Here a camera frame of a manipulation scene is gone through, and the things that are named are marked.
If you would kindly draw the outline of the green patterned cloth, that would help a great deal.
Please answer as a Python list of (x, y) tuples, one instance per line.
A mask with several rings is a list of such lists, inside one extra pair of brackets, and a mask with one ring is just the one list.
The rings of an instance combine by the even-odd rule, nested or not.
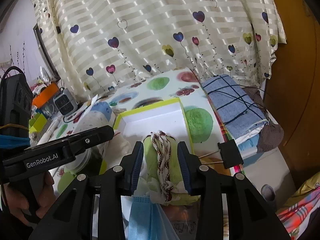
[(146, 183), (153, 203), (192, 205), (199, 196), (190, 196), (184, 187), (177, 155), (177, 141), (163, 131), (151, 132), (143, 141)]

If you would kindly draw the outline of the white striped towel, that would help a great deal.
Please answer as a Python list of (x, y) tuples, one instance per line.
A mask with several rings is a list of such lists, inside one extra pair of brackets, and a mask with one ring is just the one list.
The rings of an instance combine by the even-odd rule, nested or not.
[(107, 168), (119, 165), (122, 158), (131, 153), (131, 144), (120, 134), (116, 134), (104, 147), (103, 159)]

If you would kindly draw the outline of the clear plastic round container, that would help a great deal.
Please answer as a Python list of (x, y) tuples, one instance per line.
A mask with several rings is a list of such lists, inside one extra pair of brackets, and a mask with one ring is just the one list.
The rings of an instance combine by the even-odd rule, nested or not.
[(65, 165), (65, 169), (76, 175), (83, 173), (90, 177), (96, 176), (99, 174), (102, 160), (98, 148), (94, 146), (77, 155), (75, 161)]

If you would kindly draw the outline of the green boxes in patterned tray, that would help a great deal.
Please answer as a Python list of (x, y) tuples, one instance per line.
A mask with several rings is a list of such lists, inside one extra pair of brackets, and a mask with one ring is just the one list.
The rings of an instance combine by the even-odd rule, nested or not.
[(51, 122), (52, 121), (47, 119), (42, 113), (36, 113), (29, 120), (29, 138), (32, 140), (40, 140)]

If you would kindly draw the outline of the rolled white paper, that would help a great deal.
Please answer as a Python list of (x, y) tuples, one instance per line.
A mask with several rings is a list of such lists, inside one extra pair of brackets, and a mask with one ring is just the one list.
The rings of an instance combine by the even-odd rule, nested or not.
[(56, 119), (54, 122), (52, 122), (50, 124), (49, 128), (47, 129), (47, 131), (44, 133), (44, 135), (41, 137), (41, 139), (37, 143), (37, 145), (47, 143), (50, 140), (50, 138), (52, 137), (52, 135), (53, 135), (54, 131), (56, 130), (59, 123), (60, 123), (60, 119)]

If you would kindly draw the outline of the orange lidded storage box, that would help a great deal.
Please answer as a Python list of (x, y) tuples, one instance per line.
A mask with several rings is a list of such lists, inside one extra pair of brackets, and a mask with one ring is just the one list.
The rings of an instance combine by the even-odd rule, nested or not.
[(33, 98), (33, 106), (40, 109), (45, 115), (51, 116), (57, 112), (57, 108), (53, 99), (59, 93), (60, 89), (56, 83), (51, 83), (45, 88), (42, 88), (39, 95)]

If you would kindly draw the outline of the green lidded jar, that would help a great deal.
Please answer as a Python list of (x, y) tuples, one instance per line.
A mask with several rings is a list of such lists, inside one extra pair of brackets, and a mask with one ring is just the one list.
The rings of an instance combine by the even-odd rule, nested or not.
[(58, 171), (58, 184), (57, 184), (57, 191), (59, 194), (63, 193), (63, 191), (67, 188), (67, 186), (73, 181), (76, 177), (75, 174), (71, 173), (70, 171), (65, 171), (65, 168), (62, 167)]

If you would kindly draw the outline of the blue white tissue pack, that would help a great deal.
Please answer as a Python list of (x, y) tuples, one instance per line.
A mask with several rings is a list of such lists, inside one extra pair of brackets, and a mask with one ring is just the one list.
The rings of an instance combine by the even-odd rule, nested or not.
[(82, 117), (73, 130), (73, 134), (103, 126), (113, 126), (116, 115), (105, 101), (96, 102), (84, 117)]

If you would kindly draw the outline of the grey portable heater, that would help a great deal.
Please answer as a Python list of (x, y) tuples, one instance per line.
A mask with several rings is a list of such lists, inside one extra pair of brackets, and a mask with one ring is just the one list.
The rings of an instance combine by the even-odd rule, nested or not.
[(67, 88), (61, 87), (53, 102), (63, 116), (69, 116), (78, 109), (78, 104)]

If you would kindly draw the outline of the lime green cardboard tray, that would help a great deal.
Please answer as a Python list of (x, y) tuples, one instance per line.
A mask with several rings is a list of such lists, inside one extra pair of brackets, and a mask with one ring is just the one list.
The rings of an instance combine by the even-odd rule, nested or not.
[(113, 128), (132, 145), (143, 141), (151, 132), (163, 131), (176, 141), (185, 142), (189, 152), (194, 153), (183, 105), (178, 98), (120, 113)]

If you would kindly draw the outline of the blue checked folded blanket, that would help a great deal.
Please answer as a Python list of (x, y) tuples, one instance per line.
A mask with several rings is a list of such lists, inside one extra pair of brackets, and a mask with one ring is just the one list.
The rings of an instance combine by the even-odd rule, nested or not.
[(202, 87), (236, 144), (256, 136), (267, 124), (259, 105), (229, 75), (213, 77)]

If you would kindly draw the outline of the heart patterned curtain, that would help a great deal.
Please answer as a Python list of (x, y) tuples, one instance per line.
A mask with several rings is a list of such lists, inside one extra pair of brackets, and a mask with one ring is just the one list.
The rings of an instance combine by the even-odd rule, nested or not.
[(286, 42), (274, 0), (31, 2), (54, 67), (81, 98), (180, 68), (259, 86)]

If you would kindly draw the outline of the brown wooden wardrobe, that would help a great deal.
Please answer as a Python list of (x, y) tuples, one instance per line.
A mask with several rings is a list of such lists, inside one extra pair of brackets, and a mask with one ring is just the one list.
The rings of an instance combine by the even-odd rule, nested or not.
[(319, 0), (274, 0), (286, 43), (279, 44), (265, 103), (284, 130), (280, 151), (293, 182), (319, 172)]

